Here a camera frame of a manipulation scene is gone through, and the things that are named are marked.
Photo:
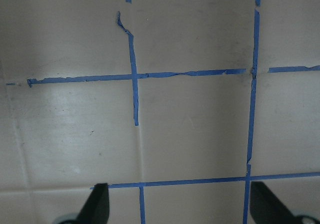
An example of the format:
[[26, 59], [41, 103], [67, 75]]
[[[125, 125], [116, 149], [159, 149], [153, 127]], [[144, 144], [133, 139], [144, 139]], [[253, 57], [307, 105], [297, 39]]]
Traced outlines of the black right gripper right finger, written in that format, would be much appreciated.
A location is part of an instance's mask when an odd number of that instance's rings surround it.
[[295, 216], [261, 181], [250, 184], [250, 214], [255, 223], [295, 223]]

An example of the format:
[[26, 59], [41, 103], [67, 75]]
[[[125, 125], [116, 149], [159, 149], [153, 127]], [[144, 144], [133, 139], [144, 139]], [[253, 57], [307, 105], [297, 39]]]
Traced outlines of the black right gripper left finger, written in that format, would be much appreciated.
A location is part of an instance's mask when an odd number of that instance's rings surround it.
[[98, 183], [76, 217], [77, 223], [106, 224], [109, 220], [110, 204], [107, 183]]

